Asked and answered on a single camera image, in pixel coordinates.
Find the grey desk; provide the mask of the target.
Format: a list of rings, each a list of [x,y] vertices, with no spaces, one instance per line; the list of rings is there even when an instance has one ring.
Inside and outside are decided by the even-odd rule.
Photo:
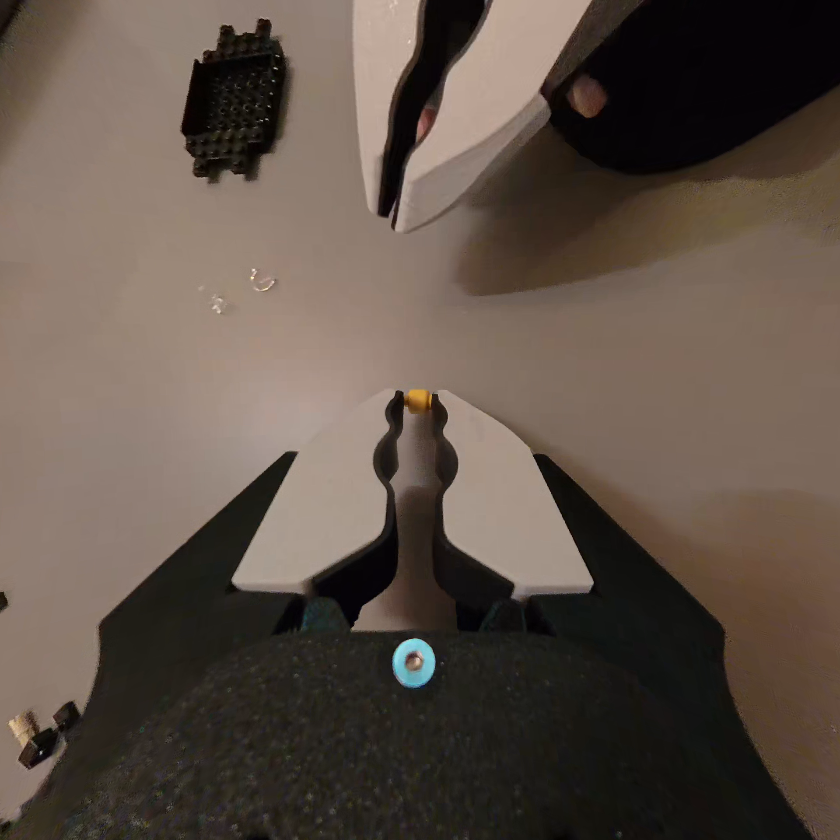
[[[259,18],[276,140],[196,178],[193,62]],[[102,618],[281,454],[420,387],[550,455],[715,614],[764,760],[838,838],[838,92],[683,175],[548,129],[400,236],[364,201],[351,18],[27,2],[2,39],[2,814],[50,769],[7,719],[83,706]]]

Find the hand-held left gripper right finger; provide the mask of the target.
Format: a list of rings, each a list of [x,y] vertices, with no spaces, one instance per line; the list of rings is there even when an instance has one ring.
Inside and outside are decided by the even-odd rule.
[[[498,603],[593,593],[595,582],[532,449],[450,391],[430,397],[435,443],[433,572],[457,627]]]

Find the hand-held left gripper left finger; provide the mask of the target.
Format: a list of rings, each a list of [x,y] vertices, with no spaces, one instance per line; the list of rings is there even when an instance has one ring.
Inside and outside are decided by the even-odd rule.
[[[290,462],[233,574],[242,592],[335,601],[349,624],[393,582],[404,393],[385,389],[320,429]]]

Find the black studded toy plate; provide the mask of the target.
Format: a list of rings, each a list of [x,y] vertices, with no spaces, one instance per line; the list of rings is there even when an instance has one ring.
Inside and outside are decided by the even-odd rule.
[[[286,79],[286,56],[269,19],[257,19],[248,32],[221,25],[215,47],[193,62],[182,116],[196,178],[256,176],[277,137]]]

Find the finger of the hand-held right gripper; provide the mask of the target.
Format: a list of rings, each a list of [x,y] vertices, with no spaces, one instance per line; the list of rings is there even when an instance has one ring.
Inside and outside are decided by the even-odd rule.
[[[489,3],[446,69],[432,125],[407,155],[392,220],[397,233],[445,213],[504,151],[548,121],[543,85],[590,4]]]
[[[353,82],[360,171],[370,212],[436,218],[451,152],[444,86],[453,2],[353,2]]]

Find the person's right hand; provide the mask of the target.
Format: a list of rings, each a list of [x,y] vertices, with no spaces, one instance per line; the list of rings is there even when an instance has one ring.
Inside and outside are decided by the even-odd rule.
[[[587,74],[580,74],[570,84],[565,97],[571,108],[585,119],[593,119],[608,101],[602,84]],[[429,101],[421,111],[416,125],[416,141],[420,141],[431,129],[437,116],[436,104]]]

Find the pile of small toy bricks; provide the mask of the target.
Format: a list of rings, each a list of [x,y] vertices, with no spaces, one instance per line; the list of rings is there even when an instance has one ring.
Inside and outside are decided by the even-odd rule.
[[[25,709],[7,721],[7,727],[19,746],[17,762],[32,770],[51,758],[77,727],[81,712],[74,700],[61,705],[51,717],[51,724],[41,726],[32,709]]]

